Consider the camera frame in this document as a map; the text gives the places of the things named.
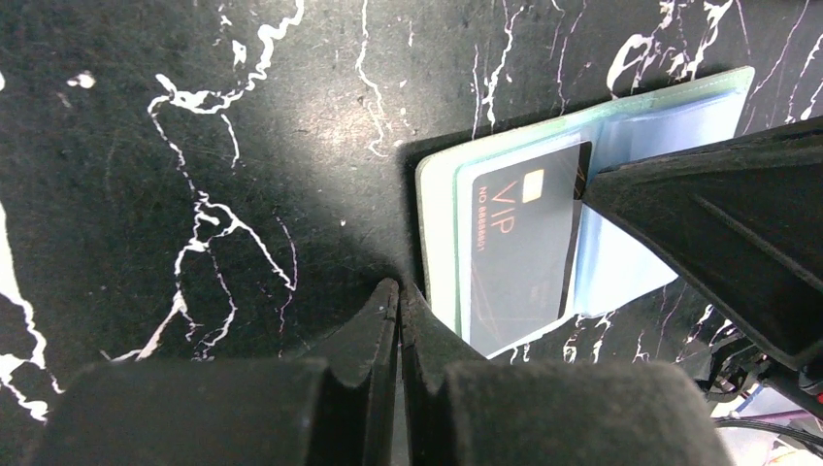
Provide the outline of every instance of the black cable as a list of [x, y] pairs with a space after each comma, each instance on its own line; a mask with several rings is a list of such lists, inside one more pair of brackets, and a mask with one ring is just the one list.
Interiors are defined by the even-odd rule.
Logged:
[[733, 417], [722, 417], [714, 420], [714, 426], [721, 427], [739, 427], [742, 429], [762, 430], [765, 432], [772, 432], [773, 434], [785, 435], [795, 439], [803, 444], [811, 453], [823, 458], [818, 448], [823, 448], [823, 438], [794, 427], [786, 427], [784, 425], [772, 424], [760, 420], [735, 419]]

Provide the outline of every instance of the black card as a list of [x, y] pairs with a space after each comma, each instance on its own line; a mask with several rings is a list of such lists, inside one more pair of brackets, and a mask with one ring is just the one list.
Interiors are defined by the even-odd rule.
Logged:
[[475, 178], [469, 341], [481, 353], [560, 316], [590, 154], [585, 142]]

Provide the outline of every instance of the black marble surface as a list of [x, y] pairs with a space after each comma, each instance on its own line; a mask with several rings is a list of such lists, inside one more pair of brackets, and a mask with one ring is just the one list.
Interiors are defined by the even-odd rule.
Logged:
[[[4, 2], [0, 458], [84, 364], [296, 354], [419, 280], [433, 151], [746, 64], [740, 133], [820, 115], [821, 24], [810, 0]], [[526, 357], [688, 367], [729, 330], [707, 306], [675, 282]]]

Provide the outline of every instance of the marble table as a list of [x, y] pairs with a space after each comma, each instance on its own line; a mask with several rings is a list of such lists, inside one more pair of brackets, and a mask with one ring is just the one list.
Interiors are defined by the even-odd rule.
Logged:
[[[420, 281], [434, 151], [742, 65], [739, 133], [823, 112], [810, 0], [21, 0], [0, 23], [3, 463], [87, 364], [291, 357], [381, 278]], [[499, 357], [699, 371], [733, 331], [677, 281]]]

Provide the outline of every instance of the card chip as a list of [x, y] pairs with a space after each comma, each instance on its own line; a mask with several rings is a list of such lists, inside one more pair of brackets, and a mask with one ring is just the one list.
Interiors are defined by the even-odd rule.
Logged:
[[523, 204], [540, 199], [543, 195], [543, 170], [535, 170], [523, 177]]

